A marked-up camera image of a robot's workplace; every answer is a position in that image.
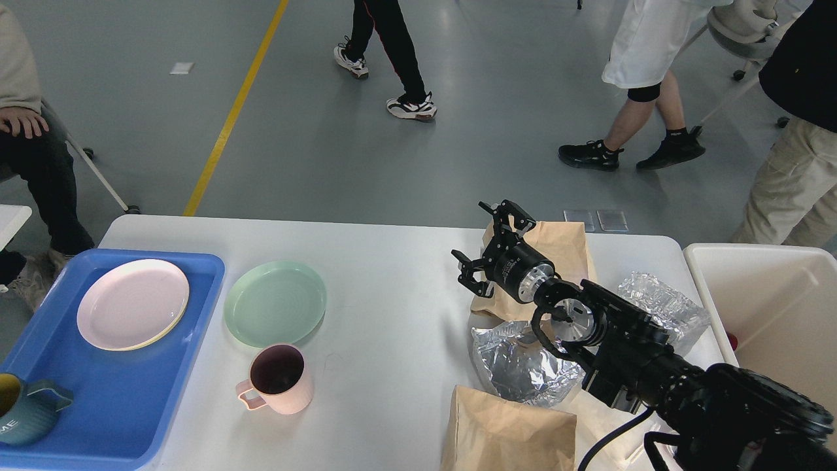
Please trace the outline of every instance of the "person's hand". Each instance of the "person's hand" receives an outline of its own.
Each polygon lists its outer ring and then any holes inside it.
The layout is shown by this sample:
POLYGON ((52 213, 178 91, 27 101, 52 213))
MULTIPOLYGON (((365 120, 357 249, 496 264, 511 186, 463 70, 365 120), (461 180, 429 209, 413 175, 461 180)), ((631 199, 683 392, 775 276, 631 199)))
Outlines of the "person's hand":
POLYGON ((21 128, 27 139, 33 136, 40 137, 42 132, 49 131, 49 125, 44 117, 35 111, 22 106, 0 108, 0 131, 17 137, 20 135, 21 128))

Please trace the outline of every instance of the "gray floor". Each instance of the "gray floor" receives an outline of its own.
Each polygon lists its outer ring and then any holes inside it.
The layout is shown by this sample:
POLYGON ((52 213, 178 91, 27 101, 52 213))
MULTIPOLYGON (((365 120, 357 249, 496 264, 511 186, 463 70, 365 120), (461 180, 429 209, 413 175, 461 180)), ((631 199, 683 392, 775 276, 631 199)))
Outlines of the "gray floor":
MULTIPOLYGON (((146 214, 182 214, 279 0, 4 3, 28 32, 45 95, 121 196, 146 214), (168 74, 184 61, 196 63, 190 75, 168 74)), ((479 200, 512 199, 539 220, 622 210, 631 233, 725 241, 779 133, 783 113, 758 87, 706 124, 695 161, 634 171, 663 137, 657 116, 617 173, 556 159, 564 143, 603 137, 624 102, 599 77, 625 3, 402 2, 439 107, 420 123, 385 111, 401 85, 377 38, 368 80, 334 64, 352 2, 290 0, 197 215, 483 227, 479 200)), ((730 75, 742 65, 709 34, 675 62, 690 126, 741 85, 730 75)), ((80 218, 99 240, 121 210, 81 162, 76 174, 80 218)), ((0 201, 33 205, 19 179, 0 185, 0 201)), ((48 243, 35 216, 10 247, 48 243)), ((8 295, 0 306, 2 358, 28 314, 8 295)))

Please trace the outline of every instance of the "white shorts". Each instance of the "white shorts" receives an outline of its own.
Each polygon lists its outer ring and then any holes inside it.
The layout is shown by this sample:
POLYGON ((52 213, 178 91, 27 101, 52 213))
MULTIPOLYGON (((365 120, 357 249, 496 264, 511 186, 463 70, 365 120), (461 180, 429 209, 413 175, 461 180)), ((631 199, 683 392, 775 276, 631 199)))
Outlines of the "white shorts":
POLYGON ((708 12, 681 0, 628 0, 602 80, 619 88, 660 83, 691 24, 708 12))

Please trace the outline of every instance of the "pink mug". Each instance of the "pink mug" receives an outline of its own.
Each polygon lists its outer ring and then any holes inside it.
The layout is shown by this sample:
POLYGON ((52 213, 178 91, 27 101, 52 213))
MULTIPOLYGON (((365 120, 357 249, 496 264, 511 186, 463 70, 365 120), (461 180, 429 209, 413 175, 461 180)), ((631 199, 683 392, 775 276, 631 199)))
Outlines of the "pink mug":
POLYGON ((291 344, 275 344, 256 355, 249 379, 235 386, 235 391, 250 411, 270 406, 279 414, 296 414, 311 402, 314 382, 299 349, 291 344), (248 398, 251 391, 257 396, 248 398))

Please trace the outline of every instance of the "white sneaker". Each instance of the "white sneaker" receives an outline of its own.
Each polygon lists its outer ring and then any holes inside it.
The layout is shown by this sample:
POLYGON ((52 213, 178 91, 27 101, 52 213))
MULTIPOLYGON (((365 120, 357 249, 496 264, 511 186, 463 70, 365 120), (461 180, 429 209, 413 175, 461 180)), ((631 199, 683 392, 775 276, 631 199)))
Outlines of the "white sneaker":
POLYGON ((387 111, 393 116, 402 119, 417 119, 419 121, 428 121, 436 116, 436 105, 433 103, 433 92, 424 97, 421 103, 410 103, 407 101, 407 94, 403 94, 398 98, 390 98, 387 100, 387 111))
POLYGON ((349 37, 346 38, 346 43, 339 43, 334 48, 334 61, 343 69, 348 70, 355 76, 356 79, 365 79, 369 76, 369 69, 366 67, 366 59, 361 57, 358 60, 351 61, 346 57, 346 47, 349 43, 349 37))
POLYGON ((35 312, 44 301, 53 281, 53 266, 46 254, 27 256, 26 265, 18 277, 8 284, 8 288, 35 312))

